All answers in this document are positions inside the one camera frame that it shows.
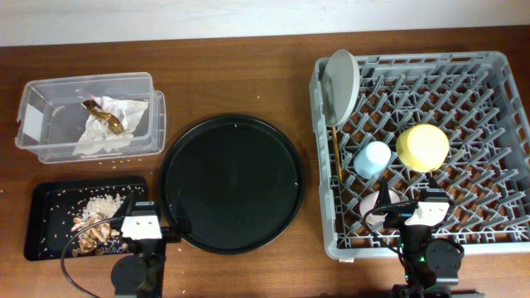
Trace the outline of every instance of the clear plastic container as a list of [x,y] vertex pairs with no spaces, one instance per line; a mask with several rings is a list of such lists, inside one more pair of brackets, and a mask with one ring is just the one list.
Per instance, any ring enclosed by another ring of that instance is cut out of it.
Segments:
[[[89,112],[80,94],[109,96],[113,99],[148,101],[133,136],[126,139],[78,142]],[[166,105],[164,94],[156,91],[148,73],[102,74],[82,77],[43,79],[26,84],[18,110],[21,124],[15,144],[39,156],[43,163],[92,161],[127,156],[154,155],[164,150]],[[96,144],[130,142],[110,152],[76,154],[74,149]]]

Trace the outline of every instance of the brown food wrapper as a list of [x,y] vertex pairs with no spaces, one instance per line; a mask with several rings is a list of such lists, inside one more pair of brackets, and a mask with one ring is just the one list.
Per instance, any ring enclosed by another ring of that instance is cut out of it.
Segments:
[[89,110],[89,112],[98,119],[101,123],[107,123],[107,128],[109,131],[113,132],[116,135],[119,135],[120,133],[125,132],[125,129],[123,128],[123,125],[119,122],[119,119],[112,115],[111,113],[105,112],[101,106],[96,103],[95,100],[85,100],[83,102],[83,105],[85,108]]

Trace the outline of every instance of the wooden table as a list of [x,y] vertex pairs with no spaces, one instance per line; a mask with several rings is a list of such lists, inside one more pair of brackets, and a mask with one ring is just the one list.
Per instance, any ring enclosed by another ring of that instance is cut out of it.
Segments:
[[[22,255],[33,188],[41,182],[143,175],[151,198],[164,154],[116,164],[41,164],[15,148],[17,110],[33,79],[146,71],[166,95],[166,147],[187,128],[224,113],[262,118],[295,144],[306,167],[306,198],[290,228],[265,248],[218,256],[182,243],[167,248],[164,296],[354,296],[404,282],[397,259],[329,259],[323,248],[318,162],[308,84],[315,61],[347,49],[355,55],[499,50],[508,57],[530,112],[530,26],[385,31],[197,41],[149,41],[0,48],[0,296],[80,296],[59,261]],[[68,260],[74,279],[111,296],[110,271],[122,256]],[[489,296],[530,296],[530,254],[466,256],[458,289]]]

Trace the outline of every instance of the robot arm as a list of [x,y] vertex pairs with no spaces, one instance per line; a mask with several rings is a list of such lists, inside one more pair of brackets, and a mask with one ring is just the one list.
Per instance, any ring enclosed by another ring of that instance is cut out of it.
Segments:
[[155,202],[130,202],[121,232],[133,255],[113,267],[115,297],[161,297],[166,245],[180,242],[181,237],[169,227],[161,228],[160,218]]
[[[451,213],[453,202],[434,179],[430,178],[429,186],[421,190],[418,200],[390,204],[383,178],[375,207],[366,214],[386,214],[383,226],[399,230],[400,246],[391,249],[405,268],[407,284],[394,286],[398,297],[451,297],[451,286],[458,284],[464,248],[449,239],[432,237],[433,230]],[[377,237],[366,224],[366,215],[364,226]]]

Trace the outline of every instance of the crumpled paper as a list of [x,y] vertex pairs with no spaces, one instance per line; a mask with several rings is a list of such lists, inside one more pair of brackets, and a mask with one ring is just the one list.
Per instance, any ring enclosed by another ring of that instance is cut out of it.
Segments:
[[[93,97],[93,100],[98,103],[101,108],[108,113],[114,115],[125,129],[124,133],[119,135],[111,132],[106,123],[101,123],[92,114],[89,115],[89,119],[84,125],[83,135],[79,138],[79,142],[97,142],[102,140],[116,140],[116,139],[127,139],[133,137],[133,132],[142,119],[143,113],[149,106],[149,102],[136,101],[136,100],[121,100],[112,99],[109,96]],[[74,155],[85,154],[92,155],[105,150],[107,153],[114,149],[128,146],[131,142],[111,142],[107,144],[83,144],[78,145],[74,149]]]

